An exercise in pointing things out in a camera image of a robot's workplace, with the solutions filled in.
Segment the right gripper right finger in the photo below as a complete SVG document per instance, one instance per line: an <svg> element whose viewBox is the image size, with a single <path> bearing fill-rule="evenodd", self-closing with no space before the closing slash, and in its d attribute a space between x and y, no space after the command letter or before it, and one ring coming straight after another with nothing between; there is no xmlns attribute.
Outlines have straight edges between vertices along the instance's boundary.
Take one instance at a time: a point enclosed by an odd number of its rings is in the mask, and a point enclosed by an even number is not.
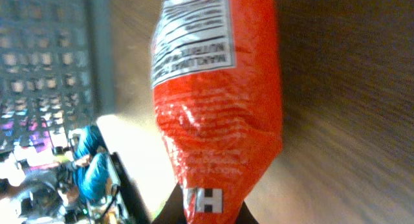
<svg viewBox="0 0 414 224"><path fill-rule="evenodd" d="M252 215L245 202L243 202L235 224L259 224L256 218Z"/></svg>

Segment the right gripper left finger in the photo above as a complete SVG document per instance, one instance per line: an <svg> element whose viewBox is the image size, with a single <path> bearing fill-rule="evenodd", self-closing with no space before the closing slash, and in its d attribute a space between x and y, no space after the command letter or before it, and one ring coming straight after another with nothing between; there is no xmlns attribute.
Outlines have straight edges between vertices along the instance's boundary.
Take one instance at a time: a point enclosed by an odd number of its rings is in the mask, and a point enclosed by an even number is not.
<svg viewBox="0 0 414 224"><path fill-rule="evenodd" d="M187 224L180 184L176 184L164 207L151 224Z"/></svg>

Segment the red snack packet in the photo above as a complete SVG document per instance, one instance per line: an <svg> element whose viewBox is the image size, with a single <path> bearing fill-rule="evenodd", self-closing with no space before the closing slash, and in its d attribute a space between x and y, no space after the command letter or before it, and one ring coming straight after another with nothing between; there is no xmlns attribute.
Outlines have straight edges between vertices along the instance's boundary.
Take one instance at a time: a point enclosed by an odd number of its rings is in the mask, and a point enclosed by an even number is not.
<svg viewBox="0 0 414 224"><path fill-rule="evenodd" d="M276 0L162 0L155 119L187 223L235 223L282 149Z"/></svg>

